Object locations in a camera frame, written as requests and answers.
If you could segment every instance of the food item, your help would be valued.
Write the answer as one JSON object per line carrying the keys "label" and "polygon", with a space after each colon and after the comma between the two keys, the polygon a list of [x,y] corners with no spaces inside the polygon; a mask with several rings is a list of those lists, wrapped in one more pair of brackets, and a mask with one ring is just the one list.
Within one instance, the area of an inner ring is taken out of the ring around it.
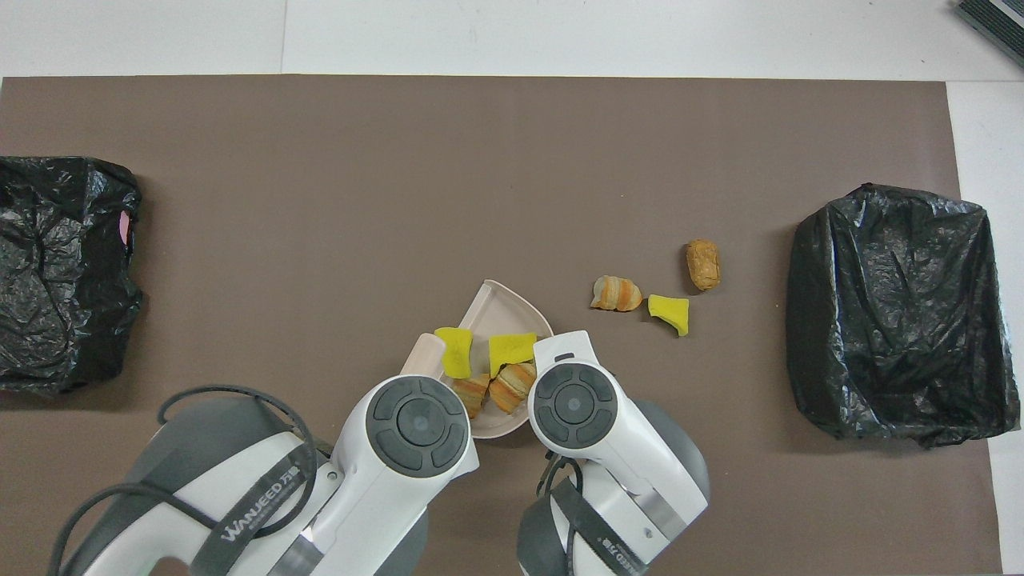
{"label": "food item", "polygon": [[463,378],[452,381],[452,389],[459,395],[459,400],[466,406],[466,413],[470,418],[475,418],[483,407],[483,395],[487,392],[490,377],[487,374],[478,374],[473,378]]}
{"label": "food item", "polygon": [[722,282],[718,246],[711,240],[692,240],[686,245],[686,268],[693,285],[701,290],[711,290]]}
{"label": "food item", "polygon": [[499,334],[490,336],[487,345],[490,348],[490,377],[498,376],[502,367],[508,364],[518,364],[534,360],[534,344],[537,334]]}
{"label": "food item", "polygon": [[602,276],[594,283],[594,301],[590,307],[629,312],[640,305],[642,300],[643,294],[632,280]]}
{"label": "food item", "polygon": [[510,364],[490,382],[490,400],[506,414],[511,414],[529,394],[536,379],[537,368],[532,364]]}
{"label": "food item", "polygon": [[671,324],[680,336],[690,332],[690,301],[686,298],[669,298],[651,294],[647,297],[647,311],[654,318]]}
{"label": "food item", "polygon": [[472,376],[469,346],[473,343],[473,333],[465,328],[438,328],[434,335],[444,340],[444,356],[441,357],[444,373],[451,378]]}

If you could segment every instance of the pink tag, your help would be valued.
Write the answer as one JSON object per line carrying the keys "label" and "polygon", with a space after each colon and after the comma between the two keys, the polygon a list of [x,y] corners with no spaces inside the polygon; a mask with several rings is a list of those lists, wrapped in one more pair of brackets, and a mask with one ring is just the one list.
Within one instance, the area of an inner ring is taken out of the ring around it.
{"label": "pink tag", "polygon": [[128,246],[128,227],[131,225],[131,218],[128,217],[128,212],[121,212],[121,242],[124,243],[125,247]]}

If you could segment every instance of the brown mat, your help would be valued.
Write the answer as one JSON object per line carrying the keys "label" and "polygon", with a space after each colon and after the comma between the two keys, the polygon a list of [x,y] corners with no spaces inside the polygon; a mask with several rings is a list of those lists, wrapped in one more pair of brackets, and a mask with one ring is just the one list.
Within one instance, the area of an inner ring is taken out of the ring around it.
{"label": "brown mat", "polygon": [[[6,79],[0,154],[133,170],[147,294],[121,377],[0,400],[3,572],[42,572],[67,515],[121,479],[172,393],[255,386],[334,439],[485,278],[556,332],[589,330],[628,394],[707,457],[711,507],[653,574],[1000,571],[984,442],[836,442],[797,412],[783,364],[798,221],[864,181],[958,195],[942,84]],[[680,263],[697,237],[721,246],[724,281],[693,296],[690,336],[588,308],[602,274],[692,292]],[[544,449],[528,426],[477,446],[480,469],[431,506],[417,574],[519,574]]]}

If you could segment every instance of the pastry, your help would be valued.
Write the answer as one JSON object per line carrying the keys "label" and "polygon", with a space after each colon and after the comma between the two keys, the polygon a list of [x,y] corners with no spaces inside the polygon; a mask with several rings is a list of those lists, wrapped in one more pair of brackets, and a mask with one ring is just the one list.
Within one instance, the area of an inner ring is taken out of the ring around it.
{"label": "pastry", "polygon": [[592,308],[629,312],[640,305],[643,294],[632,280],[616,276],[602,276],[594,283]]}
{"label": "pastry", "polygon": [[490,382],[490,400],[511,414],[529,394],[536,379],[537,368],[532,364],[509,364]]}
{"label": "pastry", "polygon": [[466,413],[469,414],[470,418],[475,418],[480,413],[480,408],[483,406],[483,395],[487,392],[488,383],[490,383],[490,378],[486,374],[452,381],[452,389],[459,395],[459,400],[466,406]]}
{"label": "pastry", "polygon": [[686,268],[693,285],[701,290],[711,290],[722,282],[718,246],[711,240],[697,239],[686,245]]}

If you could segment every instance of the striped pastry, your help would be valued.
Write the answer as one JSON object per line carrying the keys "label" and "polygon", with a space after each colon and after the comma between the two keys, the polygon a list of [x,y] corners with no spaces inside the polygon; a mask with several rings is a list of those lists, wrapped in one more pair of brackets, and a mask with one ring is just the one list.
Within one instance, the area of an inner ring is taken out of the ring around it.
{"label": "striped pastry", "polygon": [[602,276],[594,283],[594,301],[590,307],[629,312],[640,305],[642,300],[643,294],[632,280]]}
{"label": "striped pastry", "polygon": [[452,389],[459,395],[459,400],[466,406],[466,413],[475,418],[483,406],[483,395],[487,392],[490,381],[489,374],[479,374],[474,378],[453,380]]}
{"label": "striped pastry", "polygon": [[537,368],[532,364],[509,364],[490,382],[490,400],[511,414],[529,394],[536,379]]}

